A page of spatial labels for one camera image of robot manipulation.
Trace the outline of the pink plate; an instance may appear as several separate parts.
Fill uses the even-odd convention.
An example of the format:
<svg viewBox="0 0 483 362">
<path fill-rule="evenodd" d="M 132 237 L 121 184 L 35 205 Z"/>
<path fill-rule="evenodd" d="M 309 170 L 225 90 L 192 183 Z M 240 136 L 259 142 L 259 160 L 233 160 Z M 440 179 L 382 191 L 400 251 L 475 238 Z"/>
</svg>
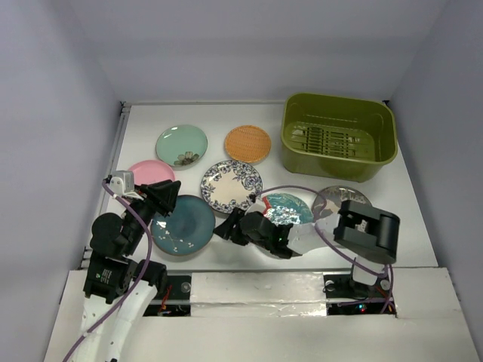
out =
<svg viewBox="0 0 483 362">
<path fill-rule="evenodd" d="M 150 185 L 163 182 L 166 180 L 175 181 L 173 169 L 160 160 L 145 160 L 137 162 L 129 169 L 134 174 L 134 183 L 136 185 Z"/>
</svg>

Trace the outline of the dark teal blossom plate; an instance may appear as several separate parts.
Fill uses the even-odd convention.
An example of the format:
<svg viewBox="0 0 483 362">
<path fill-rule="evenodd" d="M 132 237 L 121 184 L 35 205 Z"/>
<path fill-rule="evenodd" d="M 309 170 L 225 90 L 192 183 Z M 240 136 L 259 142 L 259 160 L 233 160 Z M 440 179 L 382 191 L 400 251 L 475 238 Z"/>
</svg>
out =
<svg viewBox="0 0 483 362">
<path fill-rule="evenodd" d="M 194 195 L 181 195 L 170 216 L 157 213 L 151 222 L 154 244 L 172 256 L 199 252 L 210 242 L 216 219 L 210 206 Z"/>
</svg>

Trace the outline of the blue floral rim plate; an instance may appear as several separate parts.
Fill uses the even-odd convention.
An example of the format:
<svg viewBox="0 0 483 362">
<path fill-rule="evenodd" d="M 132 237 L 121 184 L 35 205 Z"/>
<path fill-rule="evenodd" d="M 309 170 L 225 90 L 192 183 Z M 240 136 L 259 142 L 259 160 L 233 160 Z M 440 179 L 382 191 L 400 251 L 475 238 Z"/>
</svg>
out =
<svg viewBox="0 0 483 362">
<path fill-rule="evenodd" d="M 247 210 L 252 205 L 250 197 L 263 189 L 263 180 L 250 164 L 225 160 L 205 172 L 200 189 L 212 209 L 230 214 L 235 208 Z"/>
</svg>

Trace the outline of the red and teal plate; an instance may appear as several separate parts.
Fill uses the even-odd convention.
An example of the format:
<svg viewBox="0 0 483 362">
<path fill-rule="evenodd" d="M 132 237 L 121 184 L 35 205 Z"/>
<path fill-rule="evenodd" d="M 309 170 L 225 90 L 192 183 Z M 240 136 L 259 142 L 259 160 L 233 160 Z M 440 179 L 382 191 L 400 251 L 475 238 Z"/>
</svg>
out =
<svg viewBox="0 0 483 362">
<path fill-rule="evenodd" d="M 302 225 L 312 223 L 314 216 L 305 201 L 288 193 L 272 193 L 266 196 L 253 194 L 250 199 L 254 202 L 256 197 L 261 197 L 269 208 L 264 216 L 276 225 Z M 301 256 L 294 251 L 294 256 Z"/>
</svg>

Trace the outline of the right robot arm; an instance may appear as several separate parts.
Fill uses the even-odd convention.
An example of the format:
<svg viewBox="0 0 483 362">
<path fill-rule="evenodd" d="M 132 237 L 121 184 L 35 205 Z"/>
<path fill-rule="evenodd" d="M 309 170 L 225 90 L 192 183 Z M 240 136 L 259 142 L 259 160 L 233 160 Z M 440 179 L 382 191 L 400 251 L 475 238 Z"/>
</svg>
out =
<svg viewBox="0 0 483 362">
<path fill-rule="evenodd" d="M 367 294 L 378 281 L 391 278 L 400 226 L 395 214 L 347 200 L 329 218 L 277 225 L 263 215 L 265 209 L 260 199 L 247 210 L 237 207 L 214 234 L 237 245 L 254 244 L 279 259 L 329 247 L 352 265 L 347 286 L 357 296 Z"/>
</svg>

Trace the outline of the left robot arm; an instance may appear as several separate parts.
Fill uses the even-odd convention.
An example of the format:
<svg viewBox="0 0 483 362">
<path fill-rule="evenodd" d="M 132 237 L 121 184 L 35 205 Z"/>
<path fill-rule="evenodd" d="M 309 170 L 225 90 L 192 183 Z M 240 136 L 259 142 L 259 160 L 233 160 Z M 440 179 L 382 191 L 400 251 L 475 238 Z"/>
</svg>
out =
<svg viewBox="0 0 483 362">
<path fill-rule="evenodd" d="M 120 361 L 148 304 L 167 289 L 164 264 L 148 256 L 136 262 L 131 256 L 142 238 L 153 246 L 149 224 L 156 214 L 173 213 L 181 183 L 137 186 L 131 172 L 119 171 L 105 178 L 102 187 L 125 212 L 103 213 L 91 226 L 81 327 L 65 361 Z"/>
</svg>

